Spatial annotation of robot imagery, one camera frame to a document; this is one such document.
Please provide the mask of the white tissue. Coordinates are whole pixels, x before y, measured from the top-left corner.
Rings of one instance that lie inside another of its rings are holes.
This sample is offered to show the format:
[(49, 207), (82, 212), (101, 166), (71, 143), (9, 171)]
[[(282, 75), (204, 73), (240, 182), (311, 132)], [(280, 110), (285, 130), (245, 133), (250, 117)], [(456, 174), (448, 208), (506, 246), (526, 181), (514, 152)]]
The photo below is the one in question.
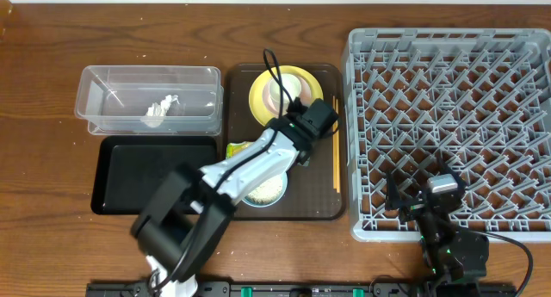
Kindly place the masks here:
[(154, 102), (147, 109), (145, 115), (140, 118), (140, 121), (150, 128), (159, 127), (164, 122), (173, 102), (179, 103), (178, 95), (167, 95), (160, 102)]

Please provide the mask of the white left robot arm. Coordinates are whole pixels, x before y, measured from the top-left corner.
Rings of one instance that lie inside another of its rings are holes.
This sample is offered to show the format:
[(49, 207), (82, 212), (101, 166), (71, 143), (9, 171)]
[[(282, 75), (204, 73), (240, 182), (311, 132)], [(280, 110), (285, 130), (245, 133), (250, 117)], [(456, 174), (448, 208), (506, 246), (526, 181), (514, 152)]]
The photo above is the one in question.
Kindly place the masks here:
[(237, 205), (271, 177), (305, 163), (332, 126), (317, 116), (287, 114), (270, 120), (256, 142), (231, 158), (173, 170), (130, 229), (152, 267), (148, 293), (193, 295), (188, 285), (196, 283)]

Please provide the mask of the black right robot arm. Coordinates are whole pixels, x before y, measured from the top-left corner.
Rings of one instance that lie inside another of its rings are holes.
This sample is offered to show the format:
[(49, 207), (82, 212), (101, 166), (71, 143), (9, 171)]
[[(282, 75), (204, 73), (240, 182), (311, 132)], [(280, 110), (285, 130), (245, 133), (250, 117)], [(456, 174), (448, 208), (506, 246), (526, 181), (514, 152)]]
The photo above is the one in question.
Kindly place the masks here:
[(412, 198), (400, 196), (397, 182), (386, 172), (385, 209), (399, 212), (402, 224), (414, 222), (432, 275), (409, 288), (409, 296), (480, 296), (478, 279), (486, 276), (489, 241), (453, 225), (450, 214), (462, 204), (466, 183), (445, 162), (437, 160), (439, 174), (427, 179)]

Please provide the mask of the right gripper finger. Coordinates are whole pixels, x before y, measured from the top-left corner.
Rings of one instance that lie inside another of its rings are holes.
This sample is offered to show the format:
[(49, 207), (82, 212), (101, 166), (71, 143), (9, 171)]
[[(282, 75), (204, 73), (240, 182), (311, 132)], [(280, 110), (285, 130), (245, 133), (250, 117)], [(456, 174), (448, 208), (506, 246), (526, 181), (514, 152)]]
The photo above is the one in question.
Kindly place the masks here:
[(452, 170), (446, 162), (443, 160), (443, 158), (439, 155), (436, 156), (436, 162), (438, 165), (438, 169), (441, 175), (450, 175), (455, 179), (455, 182), (457, 183), (459, 188), (466, 188), (467, 184), (466, 182), (461, 178), (461, 175)]
[(386, 183), (387, 193), (385, 200), (385, 209), (387, 211), (400, 209), (402, 206), (402, 200), (396, 182), (394, 181), (393, 174), (390, 170), (386, 172)]

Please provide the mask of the green snack wrapper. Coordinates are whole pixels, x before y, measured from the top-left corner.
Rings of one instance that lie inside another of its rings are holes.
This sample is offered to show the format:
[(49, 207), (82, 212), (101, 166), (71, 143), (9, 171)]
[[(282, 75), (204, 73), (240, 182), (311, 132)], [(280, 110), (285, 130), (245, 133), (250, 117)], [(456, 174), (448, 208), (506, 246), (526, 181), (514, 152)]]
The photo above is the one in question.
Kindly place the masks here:
[(231, 158), (234, 155), (242, 152), (244, 149), (252, 145), (252, 142), (241, 142), (241, 143), (229, 143), (226, 147), (226, 158)]

